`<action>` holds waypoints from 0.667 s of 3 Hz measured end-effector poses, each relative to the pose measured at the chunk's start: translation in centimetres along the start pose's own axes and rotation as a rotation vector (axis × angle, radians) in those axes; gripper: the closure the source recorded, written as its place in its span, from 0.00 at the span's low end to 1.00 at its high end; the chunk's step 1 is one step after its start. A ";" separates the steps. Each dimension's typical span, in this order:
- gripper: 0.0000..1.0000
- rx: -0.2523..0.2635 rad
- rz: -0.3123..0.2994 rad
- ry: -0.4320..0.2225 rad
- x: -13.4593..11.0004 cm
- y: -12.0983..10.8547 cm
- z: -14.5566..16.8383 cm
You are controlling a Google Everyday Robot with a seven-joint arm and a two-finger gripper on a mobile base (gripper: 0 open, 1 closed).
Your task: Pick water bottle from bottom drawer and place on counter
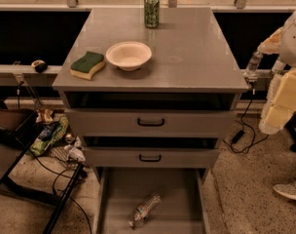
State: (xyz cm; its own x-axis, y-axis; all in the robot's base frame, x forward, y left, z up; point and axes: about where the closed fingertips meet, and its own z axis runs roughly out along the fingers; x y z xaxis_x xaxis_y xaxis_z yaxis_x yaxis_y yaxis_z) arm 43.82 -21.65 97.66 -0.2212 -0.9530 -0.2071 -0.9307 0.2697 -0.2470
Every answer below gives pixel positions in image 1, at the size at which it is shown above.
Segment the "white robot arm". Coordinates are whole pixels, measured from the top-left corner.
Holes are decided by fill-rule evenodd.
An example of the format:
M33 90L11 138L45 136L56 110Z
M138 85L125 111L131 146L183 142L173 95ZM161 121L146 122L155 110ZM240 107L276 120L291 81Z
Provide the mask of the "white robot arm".
M257 50L266 55L278 54L278 62L291 67L285 74L274 75L261 113L260 131L273 135L296 112L296 10Z

